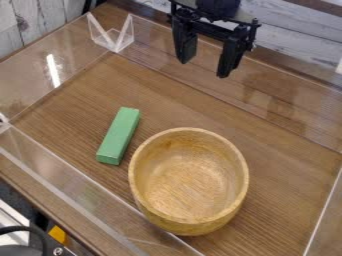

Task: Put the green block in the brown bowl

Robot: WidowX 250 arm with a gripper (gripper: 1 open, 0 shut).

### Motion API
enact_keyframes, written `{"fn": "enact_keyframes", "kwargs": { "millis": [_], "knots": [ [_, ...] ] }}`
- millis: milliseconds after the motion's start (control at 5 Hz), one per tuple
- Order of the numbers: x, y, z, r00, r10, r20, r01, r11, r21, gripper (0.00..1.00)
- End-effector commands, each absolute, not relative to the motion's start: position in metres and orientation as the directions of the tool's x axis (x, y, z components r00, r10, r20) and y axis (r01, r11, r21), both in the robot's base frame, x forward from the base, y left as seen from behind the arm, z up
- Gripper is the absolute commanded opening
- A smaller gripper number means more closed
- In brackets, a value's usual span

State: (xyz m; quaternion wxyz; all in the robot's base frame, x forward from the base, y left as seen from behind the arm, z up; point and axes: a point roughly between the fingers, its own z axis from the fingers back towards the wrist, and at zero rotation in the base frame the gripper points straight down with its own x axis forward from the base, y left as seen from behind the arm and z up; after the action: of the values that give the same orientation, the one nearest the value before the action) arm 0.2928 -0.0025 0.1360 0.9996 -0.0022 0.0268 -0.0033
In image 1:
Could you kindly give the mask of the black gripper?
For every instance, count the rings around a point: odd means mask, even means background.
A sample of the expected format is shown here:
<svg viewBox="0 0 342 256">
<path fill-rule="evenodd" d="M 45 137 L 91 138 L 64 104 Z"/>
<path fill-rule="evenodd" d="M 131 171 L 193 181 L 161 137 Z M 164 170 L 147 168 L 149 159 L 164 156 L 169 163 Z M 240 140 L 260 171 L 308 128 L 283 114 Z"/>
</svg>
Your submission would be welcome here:
<svg viewBox="0 0 342 256">
<path fill-rule="evenodd" d="M 226 78 L 238 68 L 244 48 L 254 48 L 259 20 L 242 10 L 242 0 L 168 0 L 168 14 L 177 60 L 185 64 L 196 55 L 197 35 L 224 41 L 216 76 Z"/>
</svg>

